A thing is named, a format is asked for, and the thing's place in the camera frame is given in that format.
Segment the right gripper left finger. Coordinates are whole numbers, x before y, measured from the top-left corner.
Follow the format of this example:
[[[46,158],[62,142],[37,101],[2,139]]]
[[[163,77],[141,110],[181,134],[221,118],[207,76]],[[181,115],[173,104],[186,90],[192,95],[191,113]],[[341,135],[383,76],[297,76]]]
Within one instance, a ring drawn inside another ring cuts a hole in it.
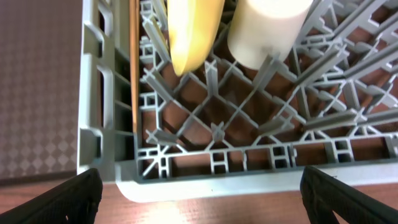
[[[7,223],[94,223],[103,191],[91,168],[26,203],[1,214]]]

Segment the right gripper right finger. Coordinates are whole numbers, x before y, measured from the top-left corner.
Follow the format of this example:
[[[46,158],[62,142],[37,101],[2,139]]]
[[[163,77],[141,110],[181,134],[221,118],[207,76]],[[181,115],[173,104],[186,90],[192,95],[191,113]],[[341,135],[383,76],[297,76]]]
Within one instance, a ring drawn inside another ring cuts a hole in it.
[[[300,181],[303,205],[310,223],[397,223],[397,210],[375,200],[313,166]]]

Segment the white cup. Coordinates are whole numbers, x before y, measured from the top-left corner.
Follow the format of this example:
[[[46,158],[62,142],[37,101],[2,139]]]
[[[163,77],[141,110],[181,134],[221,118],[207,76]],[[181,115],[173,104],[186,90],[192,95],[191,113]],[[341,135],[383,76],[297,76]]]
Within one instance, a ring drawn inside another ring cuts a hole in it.
[[[312,0],[239,0],[227,45],[241,65],[257,70],[267,56],[285,60]]]

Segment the wooden chopstick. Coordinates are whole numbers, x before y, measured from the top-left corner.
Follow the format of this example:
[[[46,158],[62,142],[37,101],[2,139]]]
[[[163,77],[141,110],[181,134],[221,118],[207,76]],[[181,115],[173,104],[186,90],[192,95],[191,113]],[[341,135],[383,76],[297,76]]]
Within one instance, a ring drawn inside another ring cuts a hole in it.
[[[137,133],[139,109],[139,0],[129,1],[132,131]]]

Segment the yellow plate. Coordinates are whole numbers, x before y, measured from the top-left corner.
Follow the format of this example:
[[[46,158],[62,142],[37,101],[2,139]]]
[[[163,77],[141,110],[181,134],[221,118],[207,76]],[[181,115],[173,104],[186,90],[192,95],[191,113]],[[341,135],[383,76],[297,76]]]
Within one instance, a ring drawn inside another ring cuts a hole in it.
[[[224,0],[168,0],[167,22],[174,72],[182,76],[204,63],[215,41]]]

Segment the grey dishwasher rack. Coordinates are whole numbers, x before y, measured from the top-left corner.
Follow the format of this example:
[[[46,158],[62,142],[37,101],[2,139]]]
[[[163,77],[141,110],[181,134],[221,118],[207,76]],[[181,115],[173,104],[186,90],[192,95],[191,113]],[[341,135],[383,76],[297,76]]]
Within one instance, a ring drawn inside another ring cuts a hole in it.
[[[76,170],[135,202],[297,190],[306,166],[397,181],[397,2],[313,1],[289,56],[230,54],[226,1],[198,69],[172,68],[167,2],[139,1],[132,131],[129,1],[82,3]]]

